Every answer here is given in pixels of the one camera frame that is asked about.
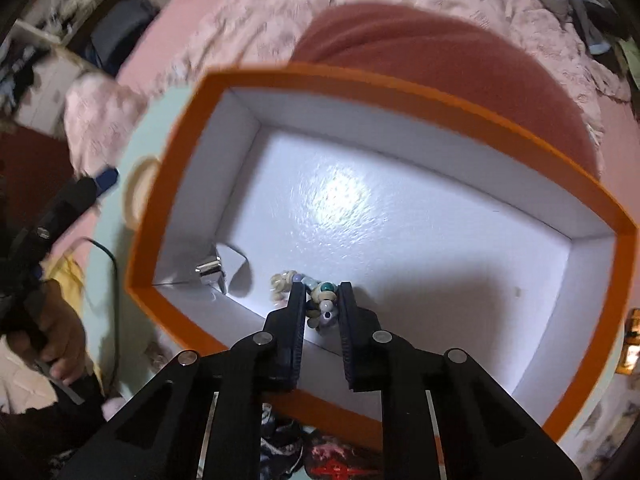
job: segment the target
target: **silver rivet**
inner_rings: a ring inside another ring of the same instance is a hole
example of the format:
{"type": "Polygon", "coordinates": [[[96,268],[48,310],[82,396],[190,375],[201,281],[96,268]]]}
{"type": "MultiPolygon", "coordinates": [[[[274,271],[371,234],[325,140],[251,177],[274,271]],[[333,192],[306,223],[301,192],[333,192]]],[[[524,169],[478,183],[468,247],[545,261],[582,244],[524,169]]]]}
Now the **silver rivet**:
{"type": "Polygon", "coordinates": [[[254,343],[257,345],[266,345],[273,341],[273,336],[269,332],[258,332],[254,335],[254,343]]]}
{"type": "Polygon", "coordinates": [[[189,366],[194,364],[198,360],[198,354],[193,350],[185,350],[184,352],[180,352],[178,355],[178,362],[182,366],[189,366]]]}
{"type": "Polygon", "coordinates": [[[454,348],[453,350],[449,350],[447,352],[447,357],[449,361],[453,361],[458,364],[462,364],[466,361],[466,353],[460,348],[454,348]]]}
{"type": "Polygon", "coordinates": [[[36,229],[36,234],[43,240],[49,240],[49,238],[51,238],[51,233],[49,233],[49,231],[47,231],[44,227],[38,227],[36,229]]]}
{"type": "Polygon", "coordinates": [[[378,330],[373,333],[373,341],[377,341],[378,343],[388,343],[392,339],[393,336],[386,330],[378,330]]]}

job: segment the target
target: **dark red fabric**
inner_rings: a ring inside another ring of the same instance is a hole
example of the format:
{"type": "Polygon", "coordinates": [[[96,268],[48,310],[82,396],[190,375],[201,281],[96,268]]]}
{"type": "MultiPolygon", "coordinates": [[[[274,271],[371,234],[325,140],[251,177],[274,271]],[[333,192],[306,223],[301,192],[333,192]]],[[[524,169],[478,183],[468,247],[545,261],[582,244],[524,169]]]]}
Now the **dark red fabric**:
{"type": "Polygon", "coordinates": [[[394,76],[466,99],[597,177],[580,108],[533,57],[472,23],[389,4],[332,7],[313,20],[291,60],[394,76]]]}

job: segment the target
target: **beige round object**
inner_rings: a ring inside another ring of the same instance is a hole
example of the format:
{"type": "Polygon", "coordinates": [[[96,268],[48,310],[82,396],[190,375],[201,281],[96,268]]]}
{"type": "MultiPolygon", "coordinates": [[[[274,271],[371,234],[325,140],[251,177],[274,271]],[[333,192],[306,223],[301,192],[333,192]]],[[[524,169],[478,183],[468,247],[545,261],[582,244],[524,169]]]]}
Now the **beige round object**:
{"type": "Polygon", "coordinates": [[[322,300],[329,300],[332,303],[335,303],[335,300],[338,299],[338,296],[336,296],[334,293],[332,293],[330,290],[321,290],[320,292],[318,292],[318,303],[320,303],[320,301],[322,300]]]}
{"type": "Polygon", "coordinates": [[[140,225],[159,169],[160,161],[154,156],[147,156],[141,158],[131,171],[122,194],[122,216],[129,229],[135,231],[140,225]]]}

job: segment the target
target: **mint green surface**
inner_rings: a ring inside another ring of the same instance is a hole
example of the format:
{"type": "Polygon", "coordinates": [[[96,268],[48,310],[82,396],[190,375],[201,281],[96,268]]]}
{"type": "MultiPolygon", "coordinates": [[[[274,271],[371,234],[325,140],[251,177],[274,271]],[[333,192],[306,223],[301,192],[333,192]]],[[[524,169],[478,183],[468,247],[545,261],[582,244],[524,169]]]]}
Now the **mint green surface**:
{"type": "MultiPolygon", "coordinates": [[[[93,238],[116,256],[120,277],[120,391],[129,399],[152,376],[143,352],[153,331],[153,323],[124,292],[130,245],[134,232],[124,225],[122,193],[129,173],[140,158],[161,156],[174,121],[191,95],[190,88],[169,90],[154,102],[135,132],[118,166],[120,181],[100,204],[100,219],[93,238]]],[[[87,348],[105,376],[113,363],[112,265],[102,251],[92,248],[86,269],[82,321],[87,332],[87,348]]]]}

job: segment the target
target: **human hand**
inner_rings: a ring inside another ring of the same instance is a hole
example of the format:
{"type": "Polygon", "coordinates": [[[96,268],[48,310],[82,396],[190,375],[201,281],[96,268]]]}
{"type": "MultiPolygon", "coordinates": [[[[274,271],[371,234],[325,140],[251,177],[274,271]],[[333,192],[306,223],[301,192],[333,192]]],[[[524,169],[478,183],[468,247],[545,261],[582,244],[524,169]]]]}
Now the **human hand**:
{"type": "MultiPolygon", "coordinates": [[[[48,343],[39,357],[46,363],[55,361],[51,376],[69,385],[84,373],[86,334],[78,314],[62,298],[60,284],[49,280],[42,284],[42,289],[45,301],[36,324],[48,343]]],[[[6,340],[9,348],[27,364],[32,365],[38,357],[26,332],[11,332],[6,340]]]]}

